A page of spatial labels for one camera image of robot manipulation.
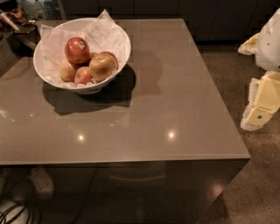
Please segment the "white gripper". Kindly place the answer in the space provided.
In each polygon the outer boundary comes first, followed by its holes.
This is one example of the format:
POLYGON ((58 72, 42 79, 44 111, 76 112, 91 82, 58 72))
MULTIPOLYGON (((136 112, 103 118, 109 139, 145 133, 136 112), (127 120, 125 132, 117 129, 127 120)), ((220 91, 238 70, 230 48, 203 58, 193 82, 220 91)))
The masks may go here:
POLYGON ((251 80, 241 119, 242 129, 259 130, 280 109, 280 8, 259 33, 239 46, 238 53, 255 55, 256 64, 268 71, 260 80, 251 80))

